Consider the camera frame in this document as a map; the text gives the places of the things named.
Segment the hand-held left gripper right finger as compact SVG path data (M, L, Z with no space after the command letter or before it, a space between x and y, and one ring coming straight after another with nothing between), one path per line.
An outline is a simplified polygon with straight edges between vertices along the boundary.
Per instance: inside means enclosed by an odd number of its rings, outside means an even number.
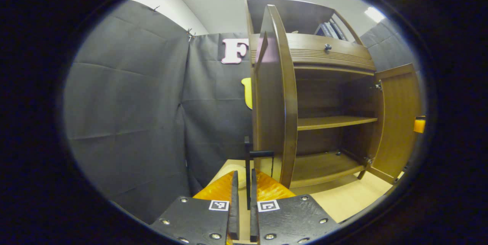
M251 170L250 238L258 245L308 245L339 228L310 194L290 191L262 172Z

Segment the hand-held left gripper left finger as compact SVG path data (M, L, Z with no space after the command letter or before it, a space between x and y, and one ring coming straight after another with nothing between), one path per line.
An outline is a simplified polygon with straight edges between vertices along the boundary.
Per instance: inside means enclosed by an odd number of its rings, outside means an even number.
M179 196L151 229L184 245L231 245L239 238L238 172L229 172L194 197Z

